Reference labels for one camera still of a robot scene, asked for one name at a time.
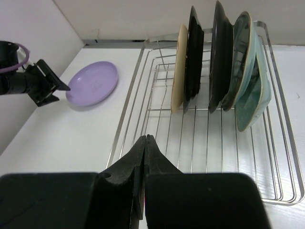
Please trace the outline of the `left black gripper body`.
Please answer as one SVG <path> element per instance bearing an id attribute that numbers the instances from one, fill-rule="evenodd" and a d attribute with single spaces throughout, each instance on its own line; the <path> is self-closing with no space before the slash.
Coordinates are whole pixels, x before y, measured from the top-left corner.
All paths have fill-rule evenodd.
<path id="1" fill-rule="evenodd" d="M 38 107 L 59 101 L 60 99 L 53 95 L 55 91 L 71 90 L 42 59 L 25 69 L 25 79 L 25 93 Z"/>

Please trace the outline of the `teal rectangular plate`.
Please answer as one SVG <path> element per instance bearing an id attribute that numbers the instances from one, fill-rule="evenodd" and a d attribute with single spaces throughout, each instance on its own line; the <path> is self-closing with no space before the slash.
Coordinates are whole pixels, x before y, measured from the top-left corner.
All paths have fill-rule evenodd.
<path id="1" fill-rule="evenodd" d="M 254 67 L 245 93 L 235 106 L 237 127 L 240 132 L 252 126 L 271 101 L 271 86 L 267 77 L 267 63 L 261 39 L 255 29 Z"/>

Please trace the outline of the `purple plate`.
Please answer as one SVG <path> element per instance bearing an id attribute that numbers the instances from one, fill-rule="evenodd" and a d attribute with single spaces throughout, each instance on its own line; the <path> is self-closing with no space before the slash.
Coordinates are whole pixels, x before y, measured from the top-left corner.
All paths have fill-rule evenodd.
<path id="1" fill-rule="evenodd" d="M 67 101 L 76 106 L 95 105 L 113 92 L 118 80 L 118 69 L 112 62 L 91 63 L 79 70 L 69 81 Z"/>

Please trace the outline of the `teal round flower plate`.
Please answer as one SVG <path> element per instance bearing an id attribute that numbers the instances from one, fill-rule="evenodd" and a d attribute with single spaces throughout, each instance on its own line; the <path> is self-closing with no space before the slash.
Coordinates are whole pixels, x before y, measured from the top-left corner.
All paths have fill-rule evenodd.
<path id="1" fill-rule="evenodd" d="M 233 62 L 229 90 L 222 101 L 224 111 L 230 110 L 242 95 L 251 78 L 254 64 L 254 29 L 249 12 L 240 14 L 234 24 Z"/>

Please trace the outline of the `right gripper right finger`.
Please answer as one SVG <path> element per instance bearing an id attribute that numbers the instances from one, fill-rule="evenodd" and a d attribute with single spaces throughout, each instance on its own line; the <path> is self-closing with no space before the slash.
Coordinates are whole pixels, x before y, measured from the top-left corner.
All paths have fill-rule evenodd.
<path id="1" fill-rule="evenodd" d="M 269 229 L 255 182 L 241 173 L 187 174 L 145 143 L 145 216 L 150 229 Z"/>

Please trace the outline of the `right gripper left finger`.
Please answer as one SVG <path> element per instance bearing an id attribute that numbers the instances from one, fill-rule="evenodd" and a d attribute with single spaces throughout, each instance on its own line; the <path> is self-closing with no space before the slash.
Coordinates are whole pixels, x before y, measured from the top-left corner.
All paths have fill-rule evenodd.
<path id="1" fill-rule="evenodd" d="M 0 178 L 3 229 L 136 229 L 143 218 L 146 138 L 100 173 L 15 173 Z"/>

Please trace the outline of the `tan plate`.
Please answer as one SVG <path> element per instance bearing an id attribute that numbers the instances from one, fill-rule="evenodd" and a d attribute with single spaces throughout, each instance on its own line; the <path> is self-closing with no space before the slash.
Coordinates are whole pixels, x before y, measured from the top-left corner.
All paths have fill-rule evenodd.
<path id="1" fill-rule="evenodd" d="M 181 23 L 177 41 L 175 69 L 171 94 L 172 114 L 176 113 L 183 103 L 187 42 L 188 29 L 183 23 Z"/>

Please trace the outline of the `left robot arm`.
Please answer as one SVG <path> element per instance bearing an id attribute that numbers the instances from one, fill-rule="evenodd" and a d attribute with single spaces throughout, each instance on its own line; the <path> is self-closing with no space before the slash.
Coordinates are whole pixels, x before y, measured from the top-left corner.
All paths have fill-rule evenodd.
<path id="1" fill-rule="evenodd" d="M 44 106 L 59 100 L 53 93 L 70 91 L 48 64 L 40 59 L 34 64 L 28 62 L 28 49 L 18 43 L 0 42 L 0 94 L 27 94 L 38 106 Z"/>

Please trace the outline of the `black rimmed patterned plate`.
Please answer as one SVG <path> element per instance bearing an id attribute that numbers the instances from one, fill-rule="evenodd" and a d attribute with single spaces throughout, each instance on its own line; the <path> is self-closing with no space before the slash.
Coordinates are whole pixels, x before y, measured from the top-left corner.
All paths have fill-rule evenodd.
<path id="1" fill-rule="evenodd" d="M 183 112 L 196 101 L 201 87 L 204 31 L 194 6 L 191 7 L 184 75 Z"/>

